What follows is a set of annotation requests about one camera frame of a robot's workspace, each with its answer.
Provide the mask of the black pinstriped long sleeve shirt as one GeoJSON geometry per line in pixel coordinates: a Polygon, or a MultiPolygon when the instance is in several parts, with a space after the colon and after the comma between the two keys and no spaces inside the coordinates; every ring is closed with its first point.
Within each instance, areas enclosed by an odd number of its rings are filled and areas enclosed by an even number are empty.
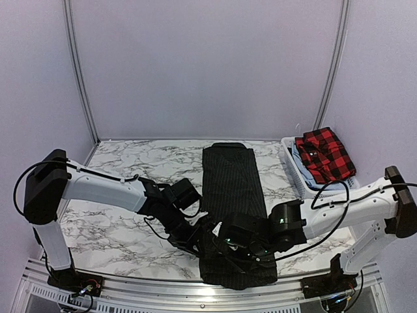
{"type": "MultiPolygon", "coordinates": [[[[202,209],[217,224],[231,213],[265,218],[266,206],[253,149],[241,143],[220,142],[203,149],[202,209]]],[[[204,234],[205,255],[199,259],[199,272],[204,283],[233,290],[265,286],[278,279],[276,265],[235,267],[219,253],[229,248],[204,234]]]]}

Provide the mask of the white plastic laundry basket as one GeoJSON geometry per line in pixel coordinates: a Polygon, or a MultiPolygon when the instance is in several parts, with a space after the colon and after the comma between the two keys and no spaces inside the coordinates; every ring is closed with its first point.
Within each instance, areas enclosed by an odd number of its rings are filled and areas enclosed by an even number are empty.
{"type": "MultiPolygon", "coordinates": [[[[285,163],[287,165],[289,173],[291,174],[291,177],[293,178],[297,191],[300,194],[300,197],[313,199],[318,193],[318,191],[310,189],[307,186],[307,184],[304,182],[303,177],[301,176],[300,171],[296,167],[293,157],[289,151],[289,148],[291,148],[292,143],[294,141],[295,141],[295,137],[285,137],[281,139],[281,144],[284,150],[285,163]]],[[[347,180],[349,182],[349,189],[360,188],[360,184],[357,181],[356,177],[350,177],[347,180]]],[[[336,194],[340,194],[341,192],[342,190],[325,190],[321,193],[319,197],[326,198],[326,197],[334,196],[336,194]]]]}

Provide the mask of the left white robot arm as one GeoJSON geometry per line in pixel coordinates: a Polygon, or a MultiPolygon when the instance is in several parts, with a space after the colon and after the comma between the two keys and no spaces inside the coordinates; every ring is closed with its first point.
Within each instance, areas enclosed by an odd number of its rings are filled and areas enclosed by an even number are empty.
{"type": "Polygon", "coordinates": [[[67,247],[58,221],[61,200],[84,200],[112,205],[156,219],[175,248],[200,257],[202,227],[191,224],[184,210],[202,203],[202,197],[188,179],[170,185],[134,175],[115,177],[69,160],[66,151],[56,149],[44,160],[28,167],[19,177],[25,181],[22,215],[32,225],[38,244],[44,249],[48,284],[69,291],[91,285],[98,290],[101,276],[79,272],[67,247]]]}

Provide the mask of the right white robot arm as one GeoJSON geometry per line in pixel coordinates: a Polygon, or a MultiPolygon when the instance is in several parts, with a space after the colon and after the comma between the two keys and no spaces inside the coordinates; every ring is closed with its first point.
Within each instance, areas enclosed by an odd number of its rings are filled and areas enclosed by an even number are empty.
{"type": "Polygon", "coordinates": [[[351,248],[331,259],[329,273],[301,281],[306,298],[342,292],[356,287],[362,267],[382,249],[416,234],[411,186],[396,166],[390,166],[384,177],[362,188],[279,203],[268,218],[232,213],[224,218],[217,236],[229,246],[229,260],[270,265],[276,252],[287,252],[324,233],[332,235],[338,228],[371,222],[351,248]]]}

